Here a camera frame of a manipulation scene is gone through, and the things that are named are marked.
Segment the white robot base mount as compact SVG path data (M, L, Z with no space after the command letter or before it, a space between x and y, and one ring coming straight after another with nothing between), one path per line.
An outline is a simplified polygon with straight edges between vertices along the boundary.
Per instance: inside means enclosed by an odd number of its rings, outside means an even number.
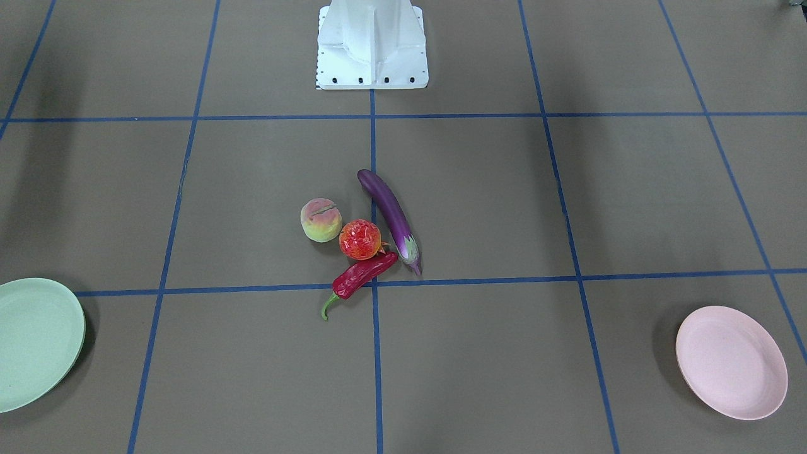
M332 1L319 10L315 88L416 90L429 85L426 27L409 1Z

